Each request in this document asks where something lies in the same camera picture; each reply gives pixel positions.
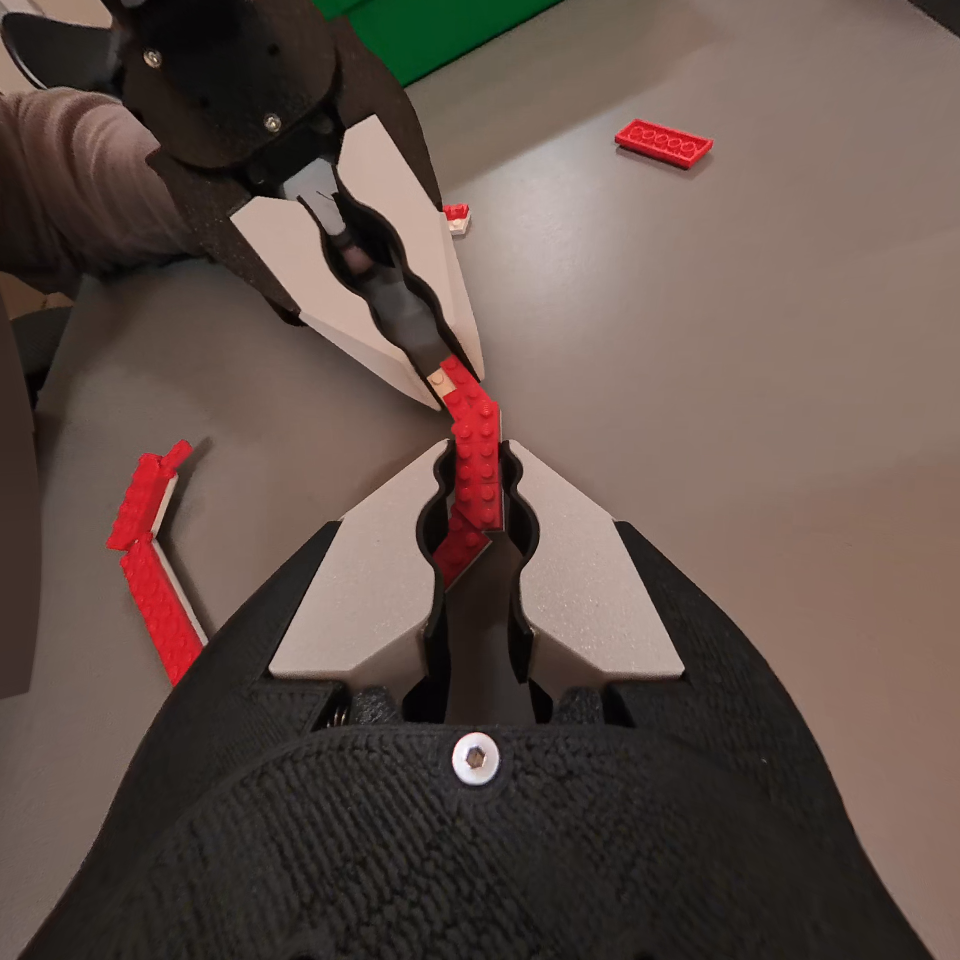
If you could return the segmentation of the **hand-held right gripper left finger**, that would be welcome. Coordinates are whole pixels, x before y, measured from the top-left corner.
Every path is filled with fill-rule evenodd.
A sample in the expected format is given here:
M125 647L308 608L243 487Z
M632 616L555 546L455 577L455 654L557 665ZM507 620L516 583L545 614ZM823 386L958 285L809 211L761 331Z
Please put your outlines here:
M435 443L343 517L271 662L281 679L418 682L435 573L417 522L439 492Z

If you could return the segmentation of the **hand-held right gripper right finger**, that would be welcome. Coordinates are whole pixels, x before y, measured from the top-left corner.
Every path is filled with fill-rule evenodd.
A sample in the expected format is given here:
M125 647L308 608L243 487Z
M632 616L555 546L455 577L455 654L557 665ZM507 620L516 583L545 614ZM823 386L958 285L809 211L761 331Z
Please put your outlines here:
M680 678L666 626L614 518L514 440L501 446L505 530L521 560L510 588L520 683Z

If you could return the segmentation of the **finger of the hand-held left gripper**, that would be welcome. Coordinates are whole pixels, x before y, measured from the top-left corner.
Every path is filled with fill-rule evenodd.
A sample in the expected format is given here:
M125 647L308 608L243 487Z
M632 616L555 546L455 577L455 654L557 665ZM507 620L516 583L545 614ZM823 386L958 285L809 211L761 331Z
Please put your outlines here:
M378 116L345 131L337 174L348 198L392 229L405 265L436 296L441 318L483 380L479 332L446 215L428 197Z
M440 409L408 357L378 330L366 300L331 270L321 228L301 203L254 197L230 219L293 299L307 326L394 389Z

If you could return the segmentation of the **curved red lego brick assembly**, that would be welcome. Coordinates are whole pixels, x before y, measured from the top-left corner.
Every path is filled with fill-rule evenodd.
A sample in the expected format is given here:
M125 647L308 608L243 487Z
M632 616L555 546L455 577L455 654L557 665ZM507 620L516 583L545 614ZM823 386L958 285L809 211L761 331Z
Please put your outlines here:
M451 588L503 530L499 405L468 368L449 355L428 376L453 424L454 490L448 531L433 558Z

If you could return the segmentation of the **person's left forearm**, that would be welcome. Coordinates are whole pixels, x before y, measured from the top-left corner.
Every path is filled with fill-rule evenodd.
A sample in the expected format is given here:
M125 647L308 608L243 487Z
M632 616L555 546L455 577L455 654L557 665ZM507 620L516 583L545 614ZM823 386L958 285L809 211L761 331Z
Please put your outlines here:
M2 273L44 294L75 295L84 275L202 257L147 164L157 148L105 94L2 94Z

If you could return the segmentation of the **green lego baseplate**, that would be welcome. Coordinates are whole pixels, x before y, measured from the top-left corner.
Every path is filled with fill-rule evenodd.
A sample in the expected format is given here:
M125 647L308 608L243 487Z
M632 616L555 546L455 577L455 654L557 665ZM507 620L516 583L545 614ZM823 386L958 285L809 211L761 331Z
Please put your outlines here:
M510 31L554 1L316 1L326 19L345 17L403 85Z

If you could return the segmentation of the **long red lego brick assembly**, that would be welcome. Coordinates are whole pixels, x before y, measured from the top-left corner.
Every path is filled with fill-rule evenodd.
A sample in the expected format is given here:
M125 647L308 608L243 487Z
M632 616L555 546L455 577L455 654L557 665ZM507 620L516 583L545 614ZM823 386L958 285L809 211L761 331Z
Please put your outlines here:
M173 686L208 641L157 540L178 469L192 451L183 439L167 454L145 453L139 458L105 543L122 554L130 594Z

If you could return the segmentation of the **flat red lego plate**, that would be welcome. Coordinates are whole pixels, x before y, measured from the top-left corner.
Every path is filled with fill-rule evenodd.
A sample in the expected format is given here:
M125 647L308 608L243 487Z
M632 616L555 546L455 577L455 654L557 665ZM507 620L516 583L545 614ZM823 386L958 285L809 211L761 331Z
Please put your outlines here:
M681 170L690 170L714 147L714 139L673 127L636 118L614 136L616 146L664 162Z

